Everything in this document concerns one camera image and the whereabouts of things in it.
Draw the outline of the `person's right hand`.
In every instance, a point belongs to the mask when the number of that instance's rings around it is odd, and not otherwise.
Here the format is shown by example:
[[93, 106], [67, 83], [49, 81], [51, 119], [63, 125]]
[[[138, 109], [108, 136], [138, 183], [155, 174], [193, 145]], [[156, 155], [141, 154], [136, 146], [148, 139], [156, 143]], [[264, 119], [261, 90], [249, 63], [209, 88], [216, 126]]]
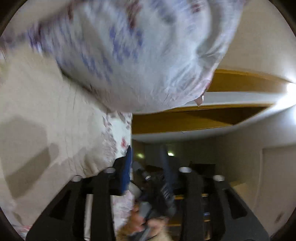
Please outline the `person's right hand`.
[[125, 233], [128, 237], [131, 237], [143, 232], [145, 226], [147, 226], [150, 228], [147, 240], [169, 240], [166, 232], [168, 220], [167, 217], [160, 217], [146, 221], [139, 213], [139, 205], [135, 204], [125, 225]]

